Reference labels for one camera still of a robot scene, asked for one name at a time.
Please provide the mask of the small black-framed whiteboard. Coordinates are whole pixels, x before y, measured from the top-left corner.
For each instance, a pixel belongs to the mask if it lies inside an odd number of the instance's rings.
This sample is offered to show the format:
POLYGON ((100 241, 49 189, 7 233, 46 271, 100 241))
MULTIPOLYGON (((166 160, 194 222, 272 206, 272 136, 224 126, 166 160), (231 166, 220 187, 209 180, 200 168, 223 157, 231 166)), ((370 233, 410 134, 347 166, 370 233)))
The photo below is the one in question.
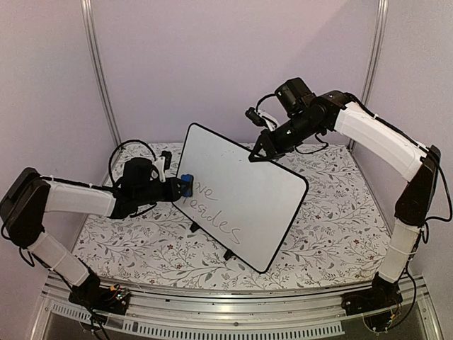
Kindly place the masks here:
POLYGON ((258 273, 270 268, 309 189, 308 181, 200 124, 189 125, 177 176, 193 194, 174 206, 258 273))

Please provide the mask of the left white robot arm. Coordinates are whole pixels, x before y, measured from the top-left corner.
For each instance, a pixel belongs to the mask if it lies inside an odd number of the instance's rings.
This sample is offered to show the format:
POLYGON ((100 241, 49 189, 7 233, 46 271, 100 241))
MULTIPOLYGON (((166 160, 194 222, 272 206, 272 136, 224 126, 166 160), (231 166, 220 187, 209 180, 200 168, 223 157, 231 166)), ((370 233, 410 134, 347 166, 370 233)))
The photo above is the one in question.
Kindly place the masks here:
POLYGON ((58 242, 42 224, 46 213, 97 215, 113 220, 136 217, 142 206, 176 202, 193 194, 190 174, 167 177, 168 160, 135 157, 125 163, 122 176, 110 187, 93 186, 40 175, 28 167, 1 199, 1 220, 6 238, 29 251, 70 285, 89 307, 100 307, 105 292, 92 279, 96 275, 58 242))

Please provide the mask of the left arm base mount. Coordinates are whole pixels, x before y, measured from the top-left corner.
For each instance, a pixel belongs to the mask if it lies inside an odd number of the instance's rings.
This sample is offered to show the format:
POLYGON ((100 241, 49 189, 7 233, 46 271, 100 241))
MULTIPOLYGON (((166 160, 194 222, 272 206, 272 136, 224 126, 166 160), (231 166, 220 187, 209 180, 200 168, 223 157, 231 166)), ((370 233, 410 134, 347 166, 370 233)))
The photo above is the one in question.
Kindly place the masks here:
POLYGON ((126 315, 130 303, 130 290, 121 288, 118 284, 109 288, 102 287, 100 283, 83 283, 73 286, 69 301, 90 310, 99 310, 116 315, 126 315))

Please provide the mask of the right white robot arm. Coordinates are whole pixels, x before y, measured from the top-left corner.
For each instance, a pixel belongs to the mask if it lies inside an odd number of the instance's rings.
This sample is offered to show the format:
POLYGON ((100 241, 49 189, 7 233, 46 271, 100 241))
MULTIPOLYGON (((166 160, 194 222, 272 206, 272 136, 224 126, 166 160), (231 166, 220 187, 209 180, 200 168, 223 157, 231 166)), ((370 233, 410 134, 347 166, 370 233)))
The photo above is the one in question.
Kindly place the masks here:
POLYGON ((442 173, 439 149, 409 137, 354 94, 333 90, 317 95, 300 78, 287 80, 259 99, 245 116, 262 128, 249 155, 251 162, 279 159, 310 137, 335 132, 379 158, 400 178, 391 239, 376 274, 381 282, 365 298, 371 308, 382 308, 394 295, 390 283, 399 280, 421 240, 442 173))

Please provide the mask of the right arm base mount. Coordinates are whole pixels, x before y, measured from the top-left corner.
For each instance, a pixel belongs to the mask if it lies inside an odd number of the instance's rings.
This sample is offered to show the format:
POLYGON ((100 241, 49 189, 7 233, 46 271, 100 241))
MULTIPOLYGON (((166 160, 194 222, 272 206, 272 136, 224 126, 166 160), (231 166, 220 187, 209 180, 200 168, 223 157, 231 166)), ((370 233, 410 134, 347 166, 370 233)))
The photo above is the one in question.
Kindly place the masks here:
POLYGON ((403 302, 398 283, 390 283, 379 276, 374 277, 370 288, 345 293, 341 295, 341 299, 341 307, 347 316, 380 310, 403 302))

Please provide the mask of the blue whiteboard eraser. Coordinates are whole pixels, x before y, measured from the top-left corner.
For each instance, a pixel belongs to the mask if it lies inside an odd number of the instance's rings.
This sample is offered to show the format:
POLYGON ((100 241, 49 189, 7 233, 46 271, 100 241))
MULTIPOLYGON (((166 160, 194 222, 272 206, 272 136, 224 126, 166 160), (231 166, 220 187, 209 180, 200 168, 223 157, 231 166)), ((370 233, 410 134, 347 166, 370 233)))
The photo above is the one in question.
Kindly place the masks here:
POLYGON ((193 195, 194 177, 191 174, 183 174, 180 178, 180 191, 183 197, 191 197, 193 195))

